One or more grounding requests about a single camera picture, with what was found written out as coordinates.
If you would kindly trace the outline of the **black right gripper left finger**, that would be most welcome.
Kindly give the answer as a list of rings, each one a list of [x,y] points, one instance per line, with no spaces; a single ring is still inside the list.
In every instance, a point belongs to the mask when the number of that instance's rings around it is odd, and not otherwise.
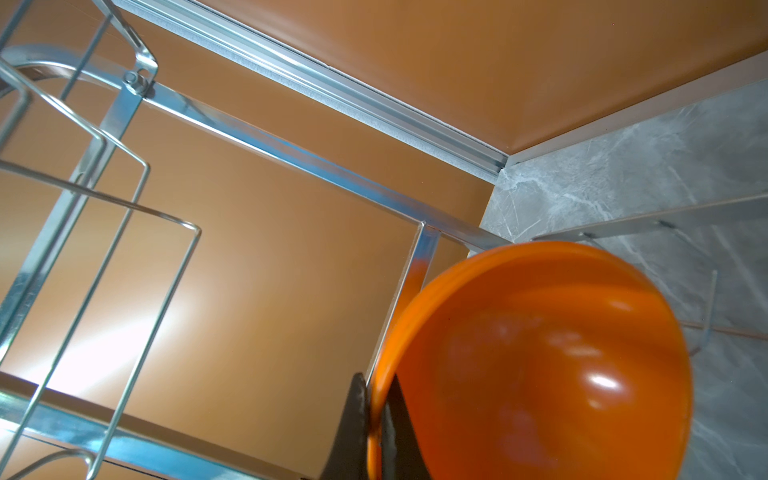
[[[333,445],[319,478],[367,479],[368,433],[368,389],[364,374],[356,373],[351,379]]]

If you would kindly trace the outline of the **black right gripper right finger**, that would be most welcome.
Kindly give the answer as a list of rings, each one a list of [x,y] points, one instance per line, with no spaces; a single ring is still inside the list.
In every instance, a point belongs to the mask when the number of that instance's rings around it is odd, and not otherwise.
[[[397,376],[381,416],[381,468],[385,480],[431,479]]]

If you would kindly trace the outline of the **orange plastic bowl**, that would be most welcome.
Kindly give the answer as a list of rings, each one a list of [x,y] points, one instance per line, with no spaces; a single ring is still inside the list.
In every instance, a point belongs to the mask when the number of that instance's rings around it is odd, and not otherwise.
[[[495,248],[400,311],[370,384],[367,469],[392,475],[404,397],[433,479],[673,479],[693,417],[686,342],[653,283],[590,246]]]

